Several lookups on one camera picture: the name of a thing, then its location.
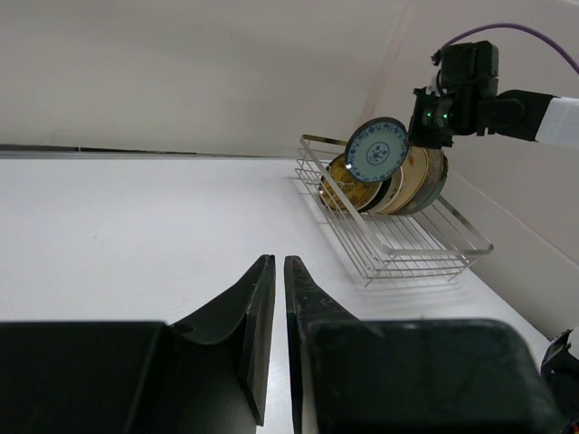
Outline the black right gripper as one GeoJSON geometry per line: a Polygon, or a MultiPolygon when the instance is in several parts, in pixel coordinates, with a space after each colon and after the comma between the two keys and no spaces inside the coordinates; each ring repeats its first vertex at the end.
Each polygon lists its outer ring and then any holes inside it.
{"type": "Polygon", "coordinates": [[[413,146],[441,149],[477,132],[478,104],[498,95],[498,48],[488,41],[448,45],[432,56],[434,82],[413,91],[413,146]]]}

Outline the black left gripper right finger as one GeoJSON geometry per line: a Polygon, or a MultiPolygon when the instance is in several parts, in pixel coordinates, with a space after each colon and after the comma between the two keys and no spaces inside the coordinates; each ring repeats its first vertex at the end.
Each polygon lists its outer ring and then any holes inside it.
{"type": "Polygon", "coordinates": [[[284,287],[292,424],[294,433],[302,433],[301,347],[306,341],[307,328],[316,321],[358,321],[358,318],[315,282],[299,256],[287,256],[284,260],[284,287]]]}

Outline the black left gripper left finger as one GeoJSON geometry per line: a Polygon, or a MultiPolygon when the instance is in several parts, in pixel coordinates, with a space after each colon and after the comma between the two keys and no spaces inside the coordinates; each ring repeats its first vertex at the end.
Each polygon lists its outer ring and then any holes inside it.
{"type": "Polygon", "coordinates": [[[260,426],[265,419],[276,264],[262,255],[239,280],[170,326],[169,409],[180,426],[260,426]]]}

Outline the light green floral plate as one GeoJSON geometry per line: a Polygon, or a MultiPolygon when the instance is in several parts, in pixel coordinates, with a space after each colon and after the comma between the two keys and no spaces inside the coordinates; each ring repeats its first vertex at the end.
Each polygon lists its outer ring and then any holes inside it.
{"type": "Polygon", "coordinates": [[[431,205],[440,195],[442,188],[446,183],[448,169],[449,162],[445,153],[442,150],[432,151],[425,187],[425,196],[421,203],[422,209],[431,205]]]}

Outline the beige bird branch plate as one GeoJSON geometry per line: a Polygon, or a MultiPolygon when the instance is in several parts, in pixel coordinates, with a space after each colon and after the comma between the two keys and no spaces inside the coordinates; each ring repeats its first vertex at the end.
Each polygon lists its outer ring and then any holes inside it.
{"type": "Polygon", "coordinates": [[[396,197],[382,210],[385,214],[400,211],[418,193],[428,173],[429,157],[425,149],[411,146],[403,163],[403,182],[396,197]]]}

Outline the blue white patterned plate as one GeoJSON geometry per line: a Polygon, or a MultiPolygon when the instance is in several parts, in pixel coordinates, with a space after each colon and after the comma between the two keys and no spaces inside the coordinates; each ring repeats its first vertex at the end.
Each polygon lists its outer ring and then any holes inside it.
{"type": "Polygon", "coordinates": [[[390,178],[409,152],[407,130],[395,118],[373,118],[361,125],[345,148],[346,170],[357,181],[379,183],[390,178]]]}

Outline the yellow patterned small plate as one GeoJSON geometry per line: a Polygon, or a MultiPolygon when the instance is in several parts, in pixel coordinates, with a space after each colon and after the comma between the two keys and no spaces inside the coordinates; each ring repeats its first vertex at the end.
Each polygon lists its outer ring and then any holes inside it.
{"type": "MultiPolygon", "coordinates": [[[[355,179],[346,169],[346,157],[344,154],[340,154],[334,158],[326,170],[339,187],[339,190],[359,212],[376,198],[383,185],[383,182],[363,183],[355,179]]],[[[320,201],[328,209],[332,211],[346,210],[345,203],[340,199],[340,196],[325,176],[320,178],[318,193],[320,201]]]]}

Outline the cream plate with dark patch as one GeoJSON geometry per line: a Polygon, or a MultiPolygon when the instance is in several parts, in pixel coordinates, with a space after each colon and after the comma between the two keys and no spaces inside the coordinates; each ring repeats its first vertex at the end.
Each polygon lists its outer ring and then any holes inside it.
{"type": "Polygon", "coordinates": [[[387,208],[399,194],[402,184],[403,184],[403,169],[399,167],[390,178],[390,186],[387,188],[384,197],[372,209],[372,212],[381,212],[382,210],[387,208]]]}

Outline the cream floral small plate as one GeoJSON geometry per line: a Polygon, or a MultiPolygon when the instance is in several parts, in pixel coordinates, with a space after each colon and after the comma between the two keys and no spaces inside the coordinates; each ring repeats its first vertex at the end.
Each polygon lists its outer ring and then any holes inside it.
{"type": "Polygon", "coordinates": [[[369,212],[370,210],[375,208],[386,196],[386,193],[388,192],[388,190],[391,186],[391,183],[392,183],[391,178],[381,182],[380,188],[377,190],[377,193],[374,196],[374,198],[368,204],[366,204],[362,208],[358,209],[358,211],[359,212],[369,212]]]}

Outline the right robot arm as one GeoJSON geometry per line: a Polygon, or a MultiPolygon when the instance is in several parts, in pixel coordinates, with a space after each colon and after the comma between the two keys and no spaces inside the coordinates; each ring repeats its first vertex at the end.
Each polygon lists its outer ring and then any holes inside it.
{"type": "Polygon", "coordinates": [[[527,90],[498,93],[498,48],[488,41],[446,46],[433,55],[434,87],[415,89],[408,141],[451,147],[456,136],[498,134],[529,142],[572,144],[559,129],[575,115],[574,99],[527,90]]]}

